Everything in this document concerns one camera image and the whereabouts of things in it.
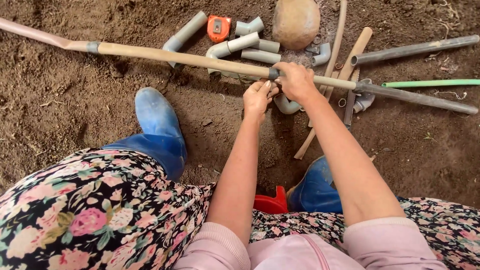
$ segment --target dirt ground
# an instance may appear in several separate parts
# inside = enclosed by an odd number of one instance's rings
[[[448,37],[480,33],[480,2],[448,1],[451,8],[443,6],[443,0],[350,0],[339,62],[365,26],[373,29],[366,51],[443,39],[447,28]],[[333,41],[339,2],[317,2],[322,14],[318,37]],[[270,39],[275,3],[0,0],[0,17],[73,40],[161,48],[199,10],[232,17],[233,28],[236,21],[259,15],[266,26],[263,36]],[[204,33],[205,28],[182,51],[205,55],[212,43]],[[281,53],[286,61],[308,65],[303,51]],[[381,84],[480,76],[479,45],[446,50],[430,60],[428,56],[362,66],[360,79]],[[246,86],[231,78],[209,77],[204,68],[187,66],[174,72],[164,62],[65,51],[4,31],[0,31],[0,59],[2,191],[77,150],[139,133],[133,102],[135,92],[144,86],[164,93],[178,114],[189,154],[183,183],[217,180],[214,170],[222,170],[240,126]],[[227,59],[240,61],[240,56],[234,53]],[[324,69],[314,70],[322,75]],[[480,106],[478,86],[437,90],[460,96],[466,92],[461,102]],[[433,88],[412,91],[435,93]],[[436,96],[456,100],[453,94]],[[337,103],[344,97],[344,91],[336,91],[331,98],[341,118]],[[203,126],[206,119],[212,123]],[[257,193],[272,195],[276,185],[289,189],[322,154],[314,141],[303,160],[293,158],[309,132],[307,122],[304,112],[284,115],[275,105],[269,107],[261,131]],[[369,156],[376,155],[373,162],[395,194],[480,207],[480,116],[377,97],[366,112],[354,115],[352,133]],[[425,139],[427,133],[432,139]]]

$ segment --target pink cardigan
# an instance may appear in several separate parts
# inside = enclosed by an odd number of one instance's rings
[[[265,239],[245,247],[227,227],[206,222],[174,269],[431,269],[445,270],[417,225],[407,218],[382,218],[345,230],[339,251],[316,234]]]

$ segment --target rubber boot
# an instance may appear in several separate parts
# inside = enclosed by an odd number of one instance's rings
[[[156,89],[145,87],[138,90],[135,96],[135,112],[144,133],[102,148],[135,150],[147,154],[162,165],[168,180],[178,182],[185,169],[187,149],[173,107]]]
[[[308,167],[302,181],[287,192],[288,210],[342,214],[340,197],[330,186],[332,182],[327,159],[321,156]]]

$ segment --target orange tape measure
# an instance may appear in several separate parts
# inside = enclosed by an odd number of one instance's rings
[[[207,33],[210,39],[215,43],[224,41],[230,33],[231,21],[232,18],[210,15],[207,25]]]

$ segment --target zipper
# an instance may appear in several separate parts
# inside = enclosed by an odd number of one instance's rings
[[[315,253],[317,254],[318,260],[320,261],[320,264],[322,265],[323,270],[330,270],[328,267],[327,260],[325,259],[324,254],[320,250],[320,248],[315,244],[315,242],[308,237],[306,234],[299,234],[301,237],[305,238],[307,242],[312,246],[313,250],[315,250]]]

